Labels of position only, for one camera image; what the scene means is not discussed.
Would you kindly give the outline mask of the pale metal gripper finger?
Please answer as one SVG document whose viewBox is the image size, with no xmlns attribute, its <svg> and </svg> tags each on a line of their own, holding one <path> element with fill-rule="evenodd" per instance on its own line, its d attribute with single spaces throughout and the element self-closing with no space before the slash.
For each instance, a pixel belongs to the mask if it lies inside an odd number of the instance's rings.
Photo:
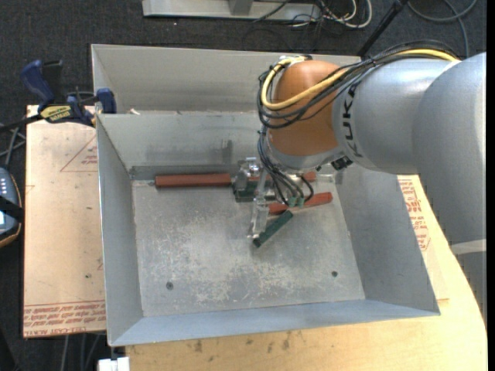
<svg viewBox="0 0 495 371">
<path fill-rule="evenodd" d="M 240 169 L 234 179 L 234 189 L 236 192 L 243 192 L 248 188 L 251 173 L 245 169 Z"/>
<path fill-rule="evenodd" d="M 248 237 L 258 239 L 265 231 L 268 221 L 268 205 L 265 201 L 254 200 L 251 208 L 251 220 Z"/>
</svg>

